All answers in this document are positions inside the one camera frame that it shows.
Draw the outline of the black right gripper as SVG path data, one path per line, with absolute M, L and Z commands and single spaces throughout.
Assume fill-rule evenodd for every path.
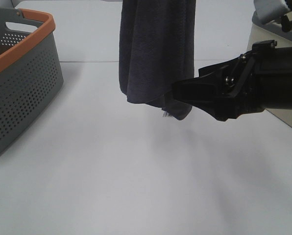
M 198 70 L 198 77 L 172 84 L 177 101 L 218 121 L 264 109 L 292 110 L 292 47 L 275 40 L 253 44 L 237 58 Z

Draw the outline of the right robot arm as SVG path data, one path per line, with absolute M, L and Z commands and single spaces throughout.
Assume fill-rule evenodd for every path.
M 254 7 L 260 23 L 276 21 L 292 34 L 292 0 L 256 0 Z M 239 57 L 198 72 L 172 85 L 173 98 L 216 120 L 265 109 L 292 110 L 292 47 L 279 48 L 275 40 L 256 42 Z

